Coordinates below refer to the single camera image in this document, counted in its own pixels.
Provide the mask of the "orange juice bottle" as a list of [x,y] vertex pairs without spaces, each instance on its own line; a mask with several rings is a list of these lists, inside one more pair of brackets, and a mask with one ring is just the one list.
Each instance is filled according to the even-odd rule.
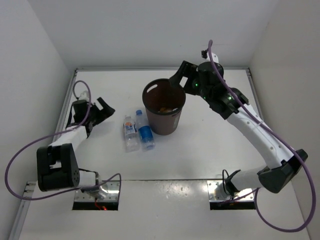
[[162,107],[160,108],[159,112],[160,113],[171,113],[172,108],[168,108],[168,107]]

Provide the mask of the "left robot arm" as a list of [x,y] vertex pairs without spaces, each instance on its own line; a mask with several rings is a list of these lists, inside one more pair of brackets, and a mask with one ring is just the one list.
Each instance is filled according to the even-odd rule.
[[49,146],[38,148],[37,181],[42,192],[79,188],[83,193],[101,199],[102,181],[98,172],[80,169],[75,151],[91,134],[93,127],[99,125],[115,113],[102,97],[97,99],[102,109],[87,98],[72,103],[66,133]]

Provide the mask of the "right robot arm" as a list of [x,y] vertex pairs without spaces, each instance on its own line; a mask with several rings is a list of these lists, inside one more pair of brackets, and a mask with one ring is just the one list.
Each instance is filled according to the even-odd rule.
[[248,188],[265,188],[279,193],[299,172],[308,154],[303,150],[289,150],[266,126],[250,105],[248,98],[237,88],[229,87],[223,79],[224,69],[216,63],[200,65],[183,61],[177,72],[169,78],[172,87],[178,87],[183,77],[187,81],[185,93],[200,96],[209,107],[238,129],[255,147],[265,161],[265,167],[236,170],[220,186],[223,198],[234,196]]

